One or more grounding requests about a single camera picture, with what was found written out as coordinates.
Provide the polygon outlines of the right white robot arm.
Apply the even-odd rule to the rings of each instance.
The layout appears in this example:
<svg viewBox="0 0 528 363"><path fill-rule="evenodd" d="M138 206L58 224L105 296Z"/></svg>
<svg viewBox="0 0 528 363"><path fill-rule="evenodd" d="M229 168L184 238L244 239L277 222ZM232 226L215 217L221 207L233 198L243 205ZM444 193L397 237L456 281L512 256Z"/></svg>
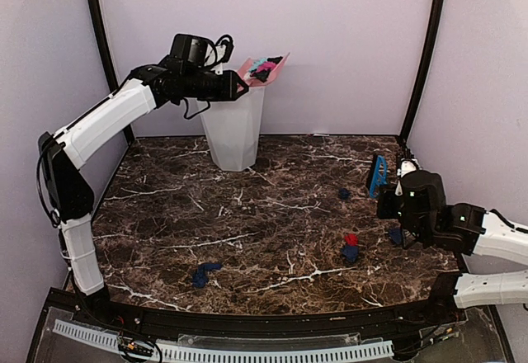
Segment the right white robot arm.
<svg viewBox="0 0 528 363"><path fill-rule="evenodd" d="M377 215L396 219L401 235L410 235L425 248L527 264L527 227L495 209L447 204L437 173L414 170L395 184L380 186ZM445 272L436 278L428 301L422 305L421 317L437 325L453 309L509 304L527 304L526 270L487 275Z"/></svg>

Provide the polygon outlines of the pink paper scrap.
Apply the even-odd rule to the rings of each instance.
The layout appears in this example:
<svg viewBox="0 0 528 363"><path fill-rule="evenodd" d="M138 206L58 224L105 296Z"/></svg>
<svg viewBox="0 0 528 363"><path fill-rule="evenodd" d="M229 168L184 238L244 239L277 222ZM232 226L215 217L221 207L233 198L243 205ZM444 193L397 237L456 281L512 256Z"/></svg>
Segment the pink paper scrap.
<svg viewBox="0 0 528 363"><path fill-rule="evenodd" d="M260 65L257 67L257 72L260 73L260 72L263 72L263 71L271 71L271 70L273 70L275 67L276 67L276 63L271 62L271 61L266 61L266 62L260 64Z"/></svg>

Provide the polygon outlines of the pink plastic dustpan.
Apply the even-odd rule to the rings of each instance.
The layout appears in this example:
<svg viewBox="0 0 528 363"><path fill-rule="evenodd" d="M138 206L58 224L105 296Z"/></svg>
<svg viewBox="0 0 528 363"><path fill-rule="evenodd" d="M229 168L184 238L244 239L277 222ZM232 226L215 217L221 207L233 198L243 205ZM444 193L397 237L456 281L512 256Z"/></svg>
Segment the pink plastic dustpan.
<svg viewBox="0 0 528 363"><path fill-rule="evenodd" d="M290 53L276 57L248 58L238 69L238 75L250 87L265 87L273 83L285 66Z"/></svg>

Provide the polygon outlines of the teal paper scrap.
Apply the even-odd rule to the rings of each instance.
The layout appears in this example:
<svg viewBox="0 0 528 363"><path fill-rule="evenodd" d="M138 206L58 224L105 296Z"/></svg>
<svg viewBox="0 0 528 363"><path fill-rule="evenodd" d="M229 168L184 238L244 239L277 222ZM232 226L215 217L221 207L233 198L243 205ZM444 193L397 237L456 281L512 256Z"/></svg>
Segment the teal paper scrap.
<svg viewBox="0 0 528 363"><path fill-rule="evenodd" d="M255 73L266 62L267 58L254 59L251 67L247 70L247 72Z"/></svg>

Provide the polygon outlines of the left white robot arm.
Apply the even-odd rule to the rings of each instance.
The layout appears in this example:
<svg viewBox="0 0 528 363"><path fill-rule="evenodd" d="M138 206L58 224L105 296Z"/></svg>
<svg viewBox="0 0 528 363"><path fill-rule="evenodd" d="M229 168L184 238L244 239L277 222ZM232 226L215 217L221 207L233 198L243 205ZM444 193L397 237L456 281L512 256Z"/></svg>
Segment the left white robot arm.
<svg viewBox="0 0 528 363"><path fill-rule="evenodd" d="M237 101L248 93L249 86L236 71L222 69L233 49L228 34L217 41L177 34L169 54L159 63L134 68L90 110L55 133L39 137L36 182L40 203L51 225L59 230L74 285L89 297L83 311L99 327L116 320L116 307L101 296L107 288L92 236L95 196L80 171L125 127L168 102L178 106L195 98L211 105Z"/></svg>

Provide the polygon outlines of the small dark blue scrap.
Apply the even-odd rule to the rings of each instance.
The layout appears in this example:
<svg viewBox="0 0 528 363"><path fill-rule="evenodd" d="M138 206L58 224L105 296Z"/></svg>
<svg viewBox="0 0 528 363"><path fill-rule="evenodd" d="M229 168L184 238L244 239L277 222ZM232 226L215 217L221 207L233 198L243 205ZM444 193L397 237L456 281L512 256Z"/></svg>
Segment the small dark blue scrap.
<svg viewBox="0 0 528 363"><path fill-rule="evenodd" d="M351 196L351 192L346 188L340 188L338 190L338 197L340 200L348 200Z"/></svg>

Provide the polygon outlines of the blue hand brush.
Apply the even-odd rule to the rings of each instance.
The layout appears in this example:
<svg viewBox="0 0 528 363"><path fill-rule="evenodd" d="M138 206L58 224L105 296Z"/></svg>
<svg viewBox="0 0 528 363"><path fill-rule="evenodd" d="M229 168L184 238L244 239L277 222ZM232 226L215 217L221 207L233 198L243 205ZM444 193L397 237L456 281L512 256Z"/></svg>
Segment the blue hand brush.
<svg viewBox="0 0 528 363"><path fill-rule="evenodd" d="M386 159L375 153L365 182L370 198L375 199L379 194L380 187L387 184L387 169Z"/></svg>

